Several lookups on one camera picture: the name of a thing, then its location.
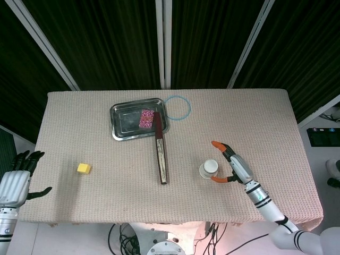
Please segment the robotic arm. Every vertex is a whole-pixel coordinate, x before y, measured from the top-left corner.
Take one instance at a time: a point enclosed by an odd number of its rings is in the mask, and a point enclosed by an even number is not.
[[[35,151],[27,159],[29,151],[18,154],[11,163],[11,169],[0,183],[0,255],[6,255],[10,246],[19,208],[26,200],[46,195],[51,187],[42,192],[29,193],[31,177],[44,152]]]
[[[245,185],[245,192],[263,218],[269,222],[276,222],[279,226],[269,234],[272,242],[280,249],[299,250],[310,255],[333,255],[339,254],[340,227],[333,227],[322,232],[320,236],[311,232],[299,230],[282,212],[277,208],[269,194],[260,183],[253,179],[253,172],[244,161],[236,154],[230,146],[213,141],[213,146],[218,148],[228,160],[233,171],[232,176],[227,178],[211,177],[218,183],[238,181]]]

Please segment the dark green curtain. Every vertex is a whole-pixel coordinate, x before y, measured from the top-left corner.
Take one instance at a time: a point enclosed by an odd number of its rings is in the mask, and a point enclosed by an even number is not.
[[[160,89],[154,0],[23,2],[81,90]]]
[[[47,93],[69,88],[5,1],[0,23],[0,125],[35,143]]]
[[[340,1],[276,0],[234,88],[282,88],[297,121],[340,94]]]
[[[173,0],[171,88],[226,88],[263,3]]]
[[[13,135],[0,129],[0,180],[10,169],[10,163],[16,155]]]

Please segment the rectangular metal tray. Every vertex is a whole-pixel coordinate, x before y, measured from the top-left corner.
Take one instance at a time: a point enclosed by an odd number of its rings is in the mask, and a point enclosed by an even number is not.
[[[162,119],[163,132],[169,129],[166,108],[160,98],[149,98],[115,104],[110,109],[112,136],[117,141],[130,140],[155,135],[155,127],[144,129],[139,127],[143,109],[159,112]]]

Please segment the beige tablecloth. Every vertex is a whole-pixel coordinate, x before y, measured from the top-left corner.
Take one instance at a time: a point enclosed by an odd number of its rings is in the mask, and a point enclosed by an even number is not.
[[[165,134],[169,183],[159,182],[155,138],[116,141],[112,105],[170,95],[186,97],[188,118],[169,121]],[[181,116],[180,99],[167,103]],[[229,144],[252,168],[256,180],[282,212],[307,229],[322,220],[322,207],[285,90],[144,90],[52,92],[36,150],[46,154],[32,178],[31,192],[52,186],[43,198],[27,201],[21,219],[30,222],[183,223],[263,220],[237,182],[217,184],[199,175],[208,158],[218,176],[231,168],[212,140]],[[77,173],[79,163],[92,166]]]

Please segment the yellow sponge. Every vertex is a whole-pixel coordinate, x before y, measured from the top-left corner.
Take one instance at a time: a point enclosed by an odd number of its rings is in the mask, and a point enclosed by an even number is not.
[[[88,174],[90,172],[90,169],[91,169],[90,165],[80,163],[76,171],[81,174]]]

